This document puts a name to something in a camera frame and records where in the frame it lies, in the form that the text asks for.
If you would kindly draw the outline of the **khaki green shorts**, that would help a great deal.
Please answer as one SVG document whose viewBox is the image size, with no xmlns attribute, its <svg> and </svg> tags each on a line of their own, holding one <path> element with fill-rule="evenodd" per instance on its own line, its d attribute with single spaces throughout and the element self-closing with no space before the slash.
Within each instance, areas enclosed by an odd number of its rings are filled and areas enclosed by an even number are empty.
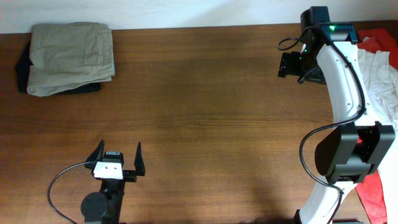
<svg viewBox="0 0 398 224">
<path fill-rule="evenodd" d="M 115 75 L 113 37 L 106 24 L 75 22 L 32 27 L 27 92 L 50 96 Z"/>
</svg>

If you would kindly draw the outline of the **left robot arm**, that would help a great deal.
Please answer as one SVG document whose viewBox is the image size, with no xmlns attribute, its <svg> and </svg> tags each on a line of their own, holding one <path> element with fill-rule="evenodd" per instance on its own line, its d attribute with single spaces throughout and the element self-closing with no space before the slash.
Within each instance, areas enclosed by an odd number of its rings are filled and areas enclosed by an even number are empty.
<svg viewBox="0 0 398 224">
<path fill-rule="evenodd" d="M 85 164 L 91 175 L 101 181 L 99 191 L 88 194 L 80 206 L 87 224 L 119 224 L 125 184 L 136 182 L 138 176 L 145 174 L 140 147 L 137 148 L 134 161 L 136 170 L 126 170 L 123 168 L 123 153 L 105 152 L 104 146 L 105 143 L 101 140 Z"/>
</svg>

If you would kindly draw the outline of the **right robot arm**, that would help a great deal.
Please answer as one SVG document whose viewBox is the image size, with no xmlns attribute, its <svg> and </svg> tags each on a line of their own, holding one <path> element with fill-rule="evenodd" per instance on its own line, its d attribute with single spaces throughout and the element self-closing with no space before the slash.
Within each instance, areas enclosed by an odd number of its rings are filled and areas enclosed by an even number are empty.
<svg viewBox="0 0 398 224">
<path fill-rule="evenodd" d="M 375 173 L 396 135 L 375 115 L 358 67 L 357 36 L 350 23 L 303 21 L 294 39 L 303 48 L 283 49 L 279 77 L 298 76 L 298 83 L 328 87 L 333 123 L 306 134 L 299 145 L 305 172 L 316 182 L 294 223 L 332 223 L 344 197 Z"/>
</svg>

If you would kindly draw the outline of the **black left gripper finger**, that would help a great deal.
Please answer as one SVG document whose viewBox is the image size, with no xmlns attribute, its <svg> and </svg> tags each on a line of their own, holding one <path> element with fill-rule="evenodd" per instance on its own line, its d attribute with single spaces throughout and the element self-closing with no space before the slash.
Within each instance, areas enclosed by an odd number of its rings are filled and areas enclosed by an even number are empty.
<svg viewBox="0 0 398 224">
<path fill-rule="evenodd" d="M 104 140 L 102 139 L 97 145 L 96 149 L 86 159 L 85 168 L 94 169 L 97 162 L 103 159 Z"/>
<path fill-rule="evenodd" d="M 145 176 L 146 175 L 146 168 L 142 156 L 142 147 L 141 143 L 138 142 L 137 149 L 136 149 L 136 155 L 134 159 L 134 167 L 136 169 L 136 175 L 137 176 Z"/>
</svg>

